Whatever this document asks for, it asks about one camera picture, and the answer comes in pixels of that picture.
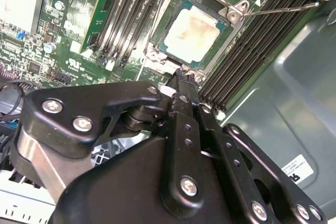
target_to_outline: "black cable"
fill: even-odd
[[[15,79],[15,80],[9,80],[8,83],[26,83],[26,84],[29,84],[33,87],[37,87],[39,89],[43,89],[43,87],[36,83],[36,82],[33,82],[33,81],[29,81],[29,80],[25,80],[25,79]]]
[[[9,116],[19,107],[21,99],[23,99],[25,97],[25,92],[23,91],[23,89],[21,87],[19,87],[18,85],[15,85],[14,83],[11,83],[11,82],[0,82],[0,90],[2,90],[4,87],[12,87],[18,93],[16,102],[15,102],[14,106],[12,107],[12,109],[7,114],[2,115],[1,118],[0,118],[2,121],[12,121],[14,119],[12,119],[12,116],[11,117],[9,117]]]

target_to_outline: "motherboard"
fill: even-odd
[[[43,88],[160,86],[183,69],[224,110],[325,1],[0,0],[0,75]]]

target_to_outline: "black mechanical arm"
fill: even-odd
[[[236,125],[199,103],[193,76],[38,90],[10,160],[57,203],[50,223],[327,223]],[[94,146],[151,137],[92,168]]]

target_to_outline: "blue connector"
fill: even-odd
[[[24,39],[24,37],[26,37],[26,31],[21,30],[17,32],[16,39]]]

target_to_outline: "silver screw head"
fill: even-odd
[[[203,106],[203,111],[208,114],[211,113],[211,110],[207,106]]]
[[[239,134],[239,129],[237,129],[236,127],[232,126],[231,130],[235,133],[235,134]]]
[[[297,205],[296,208],[298,209],[299,214],[306,220],[309,220],[309,214],[307,212],[307,210],[301,206],[301,205]]]
[[[267,220],[267,213],[264,207],[259,204],[258,202],[252,202],[252,210],[254,214],[258,217],[259,220],[266,221]]]
[[[151,92],[152,94],[157,94],[157,90],[156,90],[156,88],[155,87],[152,87],[152,86],[149,86],[148,88],[147,88],[147,90],[149,91],[149,92]]]
[[[318,220],[322,220],[321,215],[319,214],[319,212],[315,208],[309,207],[309,210]]]
[[[189,196],[195,196],[197,194],[196,183],[190,178],[183,177],[181,179],[181,188],[185,192],[185,194]]]
[[[79,118],[75,118],[72,122],[72,125],[77,131],[87,132],[92,129],[92,123],[90,119],[81,116]]]
[[[181,101],[188,103],[188,98],[185,95],[180,96]]]
[[[47,100],[42,103],[42,108],[44,111],[52,114],[57,114],[62,111],[63,106],[60,102],[55,100]]]

